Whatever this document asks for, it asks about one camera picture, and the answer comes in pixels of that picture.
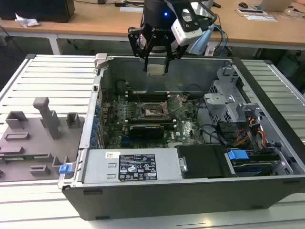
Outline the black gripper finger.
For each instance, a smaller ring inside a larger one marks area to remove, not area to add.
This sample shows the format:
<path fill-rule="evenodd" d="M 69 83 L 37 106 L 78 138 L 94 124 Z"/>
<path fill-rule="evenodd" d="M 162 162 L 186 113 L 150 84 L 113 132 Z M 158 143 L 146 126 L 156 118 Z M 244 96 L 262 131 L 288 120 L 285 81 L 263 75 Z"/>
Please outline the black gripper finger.
<path fill-rule="evenodd" d="M 165 46 L 166 49 L 166 58 L 165 58 L 165 66 L 164 72 L 168 73 L 170 61 L 175 59 L 181 59 L 184 53 L 186 52 L 188 45 L 178 45 L 174 51 L 172 51 L 172 47 L 170 44 Z"/>
<path fill-rule="evenodd" d="M 147 72 L 148 57 L 153 47 L 155 46 L 155 29 L 152 26 L 142 26 L 139 28 L 128 28 L 128 39 L 135 57 L 144 59 L 143 71 Z M 146 43 L 141 47 L 141 37 L 145 38 Z"/>

